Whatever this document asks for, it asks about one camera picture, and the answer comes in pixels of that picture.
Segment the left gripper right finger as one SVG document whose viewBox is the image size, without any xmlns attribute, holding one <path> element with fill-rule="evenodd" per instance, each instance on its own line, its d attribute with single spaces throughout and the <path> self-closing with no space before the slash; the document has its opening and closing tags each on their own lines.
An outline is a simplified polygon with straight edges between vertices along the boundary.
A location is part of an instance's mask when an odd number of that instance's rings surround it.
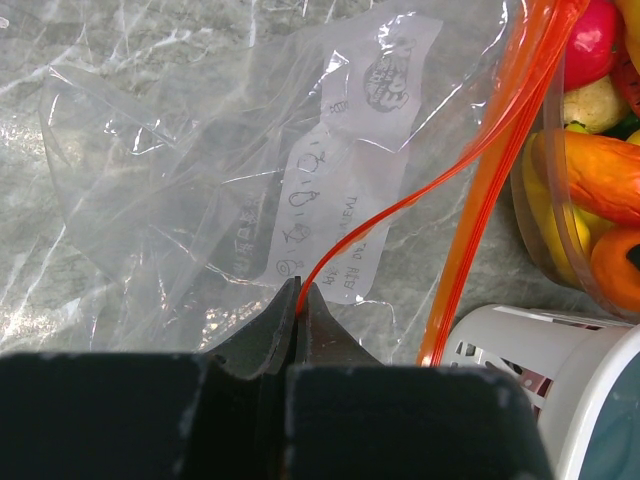
<svg viewBox="0 0 640 480">
<path fill-rule="evenodd" d="M 317 287 L 300 318 L 303 363 L 285 394 L 288 479 L 550 479 L 523 390 L 495 368 L 331 361 L 313 333 L 336 321 Z"/>
</svg>

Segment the clear orange zip top bag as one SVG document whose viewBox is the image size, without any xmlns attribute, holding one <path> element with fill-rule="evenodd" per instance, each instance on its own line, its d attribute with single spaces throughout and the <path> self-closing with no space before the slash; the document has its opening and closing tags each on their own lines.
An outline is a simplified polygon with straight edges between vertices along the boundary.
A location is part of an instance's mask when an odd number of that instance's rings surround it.
<svg viewBox="0 0 640 480">
<path fill-rule="evenodd" d="M 387 1 L 177 67 L 143 99 L 58 66 L 40 121 L 101 274 L 53 347 L 205 350 L 288 280 L 392 360 L 481 233 L 582 1 Z"/>
</svg>

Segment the orange fruit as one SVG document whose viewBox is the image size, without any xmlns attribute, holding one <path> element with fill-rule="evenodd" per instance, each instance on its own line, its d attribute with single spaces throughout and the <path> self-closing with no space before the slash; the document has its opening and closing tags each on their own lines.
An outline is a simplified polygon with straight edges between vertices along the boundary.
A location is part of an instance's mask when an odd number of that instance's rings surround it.
<svg viewBox="0 0 640 480">
<path fill-rule="evenodd" d="M 619 308 L 638 313 L 639 229 L 610 229 L 596 243 L 590 264 L 603 296 Z"/>
</svg>

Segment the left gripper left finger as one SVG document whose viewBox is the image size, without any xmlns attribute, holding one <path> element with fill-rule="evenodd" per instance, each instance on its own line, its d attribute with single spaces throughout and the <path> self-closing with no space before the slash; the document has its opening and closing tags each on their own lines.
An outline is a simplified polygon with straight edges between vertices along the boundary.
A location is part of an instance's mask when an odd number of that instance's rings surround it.
<svg viewBox="0 0 640 480">
<path fill-rule="evenodd" d="M 200 353 L 1 359 L 5 479 L 276 479 L 298 279 Z"/>
</svg>

